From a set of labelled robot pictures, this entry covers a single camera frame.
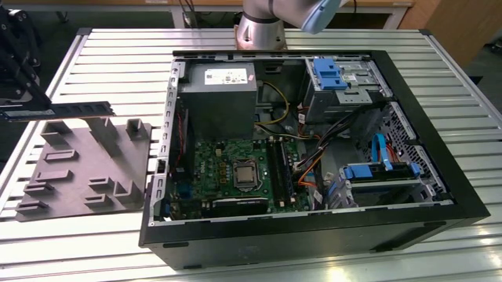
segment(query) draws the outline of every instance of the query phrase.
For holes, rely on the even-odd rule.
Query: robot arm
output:
[[[244,0],[243,19],[236,31],[239,49],[281,49],[285,44],[281,21],[311,34],[320,32],[338,7],[346,2],[347,0]]]

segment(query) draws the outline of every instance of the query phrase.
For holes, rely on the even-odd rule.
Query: white table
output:
[[[233,49],[231,29],[95,29],[79,35],[48,89],[55,102],[108,100],[117,117],[157,128],[173,50]],[[13,208],[44,140],[30,122],[0,175],[0,280],[499,281],[502,118],[434,37],[418,31],[285,32],[289,49],[383,49],[487,205],[491,217],[403,251],[175,272],[137,247],[141,212],[18,223]],[[83,126],[79,120],[71,127]],[[157,143],[151,144],[151,155]],[[148,171],[153,171],[151,159]]]

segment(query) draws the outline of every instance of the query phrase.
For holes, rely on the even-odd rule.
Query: yellow wire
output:
[[[256,122],[255,123],[256,125],[272,125],[273,123],[280,122],[288,116],[288,113],[289,113],[289,102],[288,102],[288,100],[285,98],[285,95],[281,93],[281,91],[269,82],[263,81],[263,84],[265,84],[265,85],[268,85],[269,87],[273,88],[273,90],[276,91],[276,93],[279,93],[280,97],[284,99],[284,103],[285,103],[285,112],[284,112],[284,114],[283,114],[283,116],[280,118],[277,118],[276,120],[272,120],[269,122]]]

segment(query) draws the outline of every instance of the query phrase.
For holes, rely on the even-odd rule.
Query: motherboard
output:
[[[297,160],[293,139],[197,142],[193,179],[176,183],[179,201],[172,205],[181,210],[177,217],[308,210],[307,193],[292,182]]]

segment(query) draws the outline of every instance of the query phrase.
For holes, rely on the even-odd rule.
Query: power supply label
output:
[[[245,69],[208,69],[204,72],[205,85],[247,84]]]

